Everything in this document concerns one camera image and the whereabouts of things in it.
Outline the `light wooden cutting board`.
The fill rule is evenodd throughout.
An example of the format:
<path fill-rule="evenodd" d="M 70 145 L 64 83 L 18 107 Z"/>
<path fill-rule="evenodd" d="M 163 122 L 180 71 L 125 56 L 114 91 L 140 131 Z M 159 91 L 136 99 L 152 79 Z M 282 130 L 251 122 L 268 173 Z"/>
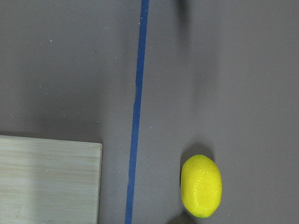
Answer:
<path fill-rule="evenodd" d="M 2 135 L 1 223 L 98 223 L 102 152 L 100 143 Z"/>

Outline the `yellow plastic lemon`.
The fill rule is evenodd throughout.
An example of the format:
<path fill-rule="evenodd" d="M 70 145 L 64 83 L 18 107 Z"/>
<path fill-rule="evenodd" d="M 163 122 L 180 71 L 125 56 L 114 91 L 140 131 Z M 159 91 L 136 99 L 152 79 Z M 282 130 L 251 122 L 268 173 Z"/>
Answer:
<path fill-rule="evenodd" d="M 182 166 L 180 192 L 184 207 L 198 218 L 210 217 L 222 196 L 221 173 L 214 161 L 197 154 Z"/>

